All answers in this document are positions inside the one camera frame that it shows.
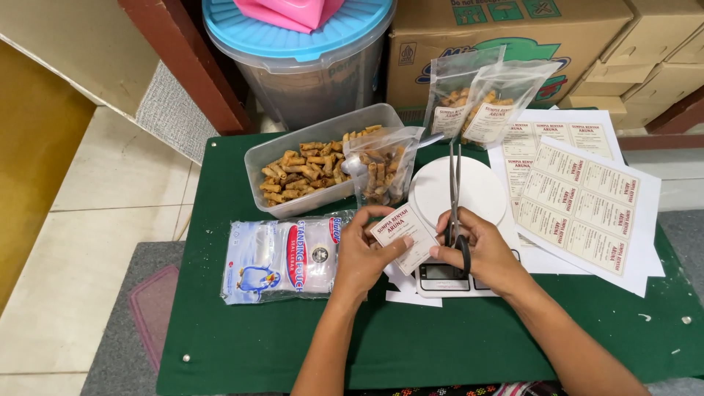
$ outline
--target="blue bucket lid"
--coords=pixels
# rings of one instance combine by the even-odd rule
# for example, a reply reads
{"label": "blue bucket lid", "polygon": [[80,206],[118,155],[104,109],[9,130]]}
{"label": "blue bucket lid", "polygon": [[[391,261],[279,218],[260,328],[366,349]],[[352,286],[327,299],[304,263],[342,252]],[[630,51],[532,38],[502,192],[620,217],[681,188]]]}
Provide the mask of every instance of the blue bucket lid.
{"label": "blue bucket lid", "polygon": [[[376,36],[373,39],[378,38],[391,23],[395,5],[396,0],[345,0],[323,26],[309,35],[246,17],[233,0],[203,0],[203,17],[213,42],[237,61],[251,65],[247,58],[261,56],[311,62],[328,51],[370,38],[370,32]],[[373,42],[363,41],[367,42],[364,47]]]}

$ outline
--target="clear plastic bag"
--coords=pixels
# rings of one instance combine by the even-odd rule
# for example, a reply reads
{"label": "clear plastic bag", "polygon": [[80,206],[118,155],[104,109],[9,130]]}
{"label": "clear plastic bag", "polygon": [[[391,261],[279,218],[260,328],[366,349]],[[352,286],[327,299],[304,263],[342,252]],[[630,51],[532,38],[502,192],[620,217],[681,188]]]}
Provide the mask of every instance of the clear plastic bag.
{"label": "clear plastic bag", "polygon": [[506,61],[479,69],[462,137],[482,144],[503,140],[505,126],[516,121],[559,67],[550,61]]}
{"label": "clear plastic bag", "polygon": [[357,207],[395,205],[408,198],[415,152],[425,128],[382,128],[345,143]]}
{"label": "clear plastic bag", "polygon": [[228,305],[328,298],[340,232],[354,213],[233,222],[220,296]]}
{"label": "clear plastic bag", "polygon": [[505,50],[502,45],[430,61],[430,95],[423,122],[430,134],[450,138],[460,132],[474,77],[481,67],[501,63]]}

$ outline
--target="green table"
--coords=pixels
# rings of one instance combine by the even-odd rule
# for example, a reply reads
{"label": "green table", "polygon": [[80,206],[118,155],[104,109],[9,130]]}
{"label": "green table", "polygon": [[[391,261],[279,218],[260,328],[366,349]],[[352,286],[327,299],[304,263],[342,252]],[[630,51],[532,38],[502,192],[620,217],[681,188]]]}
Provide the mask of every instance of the green table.
{"label": "green table", "polygon": [[[208,141],[161,360],[160,395],[291,390],[325,301],[226,306],[218,295],[230,222],[270,218],[254,206],[244,153],[278,136]],[[483,151],[463,154],[488,163]],[[421,149],[415,168],[446,155],[446,144]],[[312,214],[355,207],[350,197]],[[704,373],[704,309],[660,226],[655,246],[667,276],[650,278],[645,299],[595,276],[535,276],[584,330],[646,383]],[[503,300],[445,299],[439,309],[386,302],[386,289],[394,287],[382,275],[357,316],[349,388],[555,378]],[[683,323],[684,316],[692,322]]]}

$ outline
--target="spoon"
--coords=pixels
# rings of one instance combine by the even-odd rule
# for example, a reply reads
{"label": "spoon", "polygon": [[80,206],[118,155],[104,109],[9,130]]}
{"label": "spoon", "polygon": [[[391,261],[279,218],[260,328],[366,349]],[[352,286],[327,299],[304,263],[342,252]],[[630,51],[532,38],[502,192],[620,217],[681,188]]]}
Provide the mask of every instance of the spoon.
{"label": "spoon", "polygon": [[[439,140],[442,140],[445,137],[445,134],[443,133],[436,133],[434,135],[430,135],[428,137],[424,137],[418,142],[418,148],[421,149],[423,147],[429,146],[435,142],[438,142]],[[354,156],[352,158],[346,159],[345,162],[342,163],[340,166],[342,171],[348,175],[358,175],[359,172],[362,172],[363,169],[366,169],[367,166],[363,165],[359,161],[359,156]]]}

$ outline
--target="hand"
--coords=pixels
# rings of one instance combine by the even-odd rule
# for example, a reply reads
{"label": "hand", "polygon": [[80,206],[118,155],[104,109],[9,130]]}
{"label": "hand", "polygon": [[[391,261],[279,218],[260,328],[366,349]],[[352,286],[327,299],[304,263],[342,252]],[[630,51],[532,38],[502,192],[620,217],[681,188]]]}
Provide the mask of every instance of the hand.
{"label": "hand", "polygon": [[[435,231],[441,246],[430,248],[430,255],[447,264],[464,268],[462,253],[451,247],[445,247],[442,235],[450,219],[451,211],[440,215]],[[470,273],[476,279],[489,286],[493,292],[502,297],[514,294],[526,285],[537,284],[515,258],[496,226],[477,216],[470,210],[460,207],[458,218],[461,223],[460,233],[467,237],[472,255]]]}
{"label": "hand", "polygon": [[331,299],[361,303],[379,280],[384,267],[413,245],[411,237],[399,238],[386,247],[370,243],[374,240],[369,229],[376,223],[367,226],[369,219],[388,216],[393,211],[394,208],[387,206],[363,206],[342,230]]}

